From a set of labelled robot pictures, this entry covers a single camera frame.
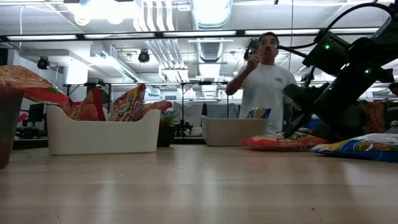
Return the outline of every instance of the man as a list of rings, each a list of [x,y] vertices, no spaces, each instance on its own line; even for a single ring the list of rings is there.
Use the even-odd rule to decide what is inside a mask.
[[[226,88],[233,95],[243,87],[243,97],[239,118],[245,118],[251,108],[270,108],[268,132],[282,131],[284,117],[284,94],[282,90],[289,84],[296,84],[294,76],[275,65],[279,39],[273,32],[262,34],[258,39],[259,49],[248,60]]]

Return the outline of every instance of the short black hair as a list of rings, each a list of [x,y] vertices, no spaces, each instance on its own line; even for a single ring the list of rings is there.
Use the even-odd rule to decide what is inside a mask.
[[[279,45],[279,38],[278,38],[278,36],[275,33],[273,33],[273,32],[265,32],[265,33],[261,34],[261,36],[257,40],[257,46],[258,47],[260,47],[262,38],[264,38],[267,35],[273,36],[276,39],[277,45]]]

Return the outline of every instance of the green plant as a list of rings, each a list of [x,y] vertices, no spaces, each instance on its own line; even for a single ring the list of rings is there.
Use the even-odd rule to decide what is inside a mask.
[[[178,124],[175,119],[178,117],[178,113],[174,111],[166,111],[160,115],[160,125],[161,126],[174,126]]]

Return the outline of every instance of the black cable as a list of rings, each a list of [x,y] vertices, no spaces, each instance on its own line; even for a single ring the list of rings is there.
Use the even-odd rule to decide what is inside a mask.
[[[310,56],[306,55],[305,53],[301,53],[298,50],[294,50],[291,47],[285,47],[285,46],[282,46],[282,45],[278,45],[277,48],[281,49],[281,50],[286,50],[287,52],[296,54],[296,55],[301,56],[303,58],[307,58],[307,59],[311,60],[311,62],[313,61]]]
[[[326,35],[326,33],[327,33],[327,32],[328,32],[328,31],[329,31],[329,30],[330,30],[342,17],[344,17],[345,15],[347,15],[348,13],[350,13],[350,12],[352,12],[352,11],[354,11],[354,10],[357,10],[357,9],[360,9],[360,8],[363,8],[363,7],[377,7],[377,8],[380,8],[380,9],[382,9],[382,10],[388,12],[388,14],[389,14],[391,17],[394,17],[394,13],[391,12],[391,11],[389,10],[389,7],[388,7],[388,6],[385,6],[385,5],[382,5],[382,4],[379,4],[379,3],[375,3],[375,2],[369,2],[369,3],[359,4],[359,5],[356,5],[356,6],[353,6],[353,7],[349,8],[349,9],[347,9],[345,12],[341,13],[336,19],[334,19],[334,20],[329,24],[329,26],[328,26],[325,30],[322,31],[322,34],[319,34],[320,36],[318,36],[318,37],[314,40],[314,42],[312,42],[312,43],[310,43],[310,44],[304,44],[304,45],[298,45],[298,46],[291,46],[290,48],[291,48],[291,49],[302,49],[302,48],[311,47],[311,46],[317,44],[317,43]]]
[[[314,71],[315,71],[315,66],[312,66],[312,69],[311,69],[311,72],[310,72],[310,75],[308,76],[308,79],[305,81],[305,83],[304,83],[304,87],[305,88],[308,88],[309,86],[310,86],[310,84],[311,84],[311,80],[313,79],[313,73],[314,73]]]
[[[305,87],[308,87],[311,84],[311,80],[313,78],[313,73],[314,73],[315,68],[316,68],[316,66],[315,66],[315,64],[313,62],[313,59],[309,55],[306,55],[305,53],[301,53],[298,50],[294,50],[291,47],[285,47],[285,46],[278,45],[277,48],[278,49],[282,49],[282,50],[286,50],[287,52],[290,52],[290,53],[293,53],[295,55],[301,56],[301,57],[303,57],[305,59],[308,59],[311,62],[312,69],[311,69],[310,75],[308,77],[308,80],[305,81]]]

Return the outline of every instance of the white t-shirt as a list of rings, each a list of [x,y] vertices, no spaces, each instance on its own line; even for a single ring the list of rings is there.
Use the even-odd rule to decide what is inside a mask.
[[[282,131],[284,117],[284,94],[282,91],[292,83],[296,84],[296,80],[288,70],[277,65],[259,63],[243,82],[239,118],[245,118],[252,108],[270,108],[267,131],[269,133]]]

